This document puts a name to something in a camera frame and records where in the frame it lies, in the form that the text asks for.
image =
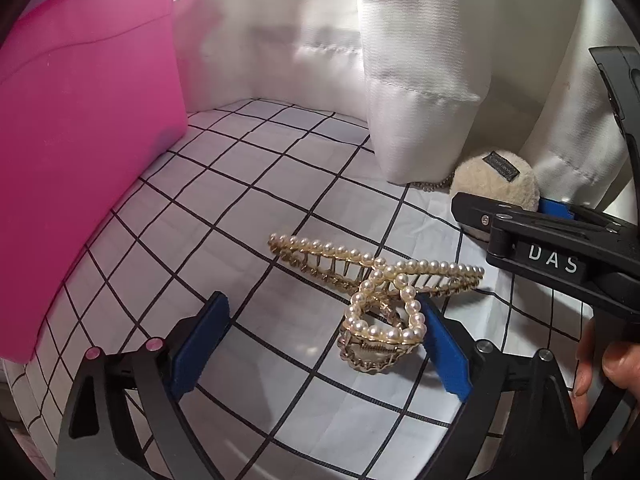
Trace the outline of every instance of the fuzzy ball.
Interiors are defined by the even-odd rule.
[[[508,160],[520,172],[509,181],[516,172],[512,169],[510,173],[508,165],[505,170],[502,161],[500,170],[506,176],[500,174],[500,171],[484,160],[491,153],[494,152],[484,152],[481,155],[473,156],[458,166],[451,183],[450,195],[453,197],[458,192],[471,193],[519,205],[528,211],[537,211],[540,190],[531,166],[514,153],[507,150],[495,150],[497,155]],[[499,166],[500,158],[495,155],[491,155],[491,157],[490,162],[494,166]]]

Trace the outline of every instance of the metal screw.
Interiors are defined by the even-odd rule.
[[[487,339],[481,339],[476,343],[476,348],[478,349],[479,352],[482,352],[483,354],[490,354],[491,352],[494,351],[494,344],[491,341],[488,341]]]
[[[164,341],[159,337],[152,337],[145,343],[145,348],[150,352],[155,352],[156,350],[161,349],[162,346],[164,346]]]
[[[102,352],[102,350],[100,350],[97,346],[92,346],[84,353],[84,357],[89,359],[89,361],[93,361],[100,356],[100,352]]]
[[[547,363],[549,361],[553,361],[554,360],[554,353],[551,350],[547,350],[546,348],[543,348],[538,355],[540,356],[540,359],[542,359],[543,361],[546,361]]]

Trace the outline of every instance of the metal chain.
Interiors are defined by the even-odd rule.
[[[451,187],[451,183],[453,182],[453,176],[454,172],[439,182],[412,182],[411,186],[417,187],[427,193],[441,189],[448,189]]]

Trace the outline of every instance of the grid pattern cloth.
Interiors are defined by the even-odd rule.
[[[383,180],[366,124],[245,100],[189,117],[187,134],[116,204],[62,284],[26,367],[5,362],[25,424],[54,468],[62,412],[84,352],[139,348],[215,291],[232,323],[180,405],[226,480],[413,479],[460,403],[424,349],[388,373],[348,367],[335,340],[348,298],[276,261],[271,232],[398,258],[485,266],[485,246],[443,193]],[[591,309],[489,267],[481,287],[440,303],[503,351],[550,348],[572,386]],[[170,478],[140,400],[129,393],[152,467]],[[504,429],[503,395],[474,472]]]

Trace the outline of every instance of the blue gripper pad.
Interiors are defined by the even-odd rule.
[[[444,389],[465,402],[471,393],[469,362],[443,323],[443,316],[427,296],[418,294],[427,325],[424,347],[442,381]]]
[[[548,198],[540,199],[540,202],[538,202],[538,212],[544,213],[545,215],[556,216],[558,218],[567,218],[569,220],[573,220],[575,216],[571,211],[569,211],[568,204],[549,200]]]
[[[191,330],[172,357],[170,390],[177,400],[195,388],[209,357],[218,346],[229,322],[228,299],[221,292],[215,292],[196,316],[181,319],[178,323],[182,322]]]

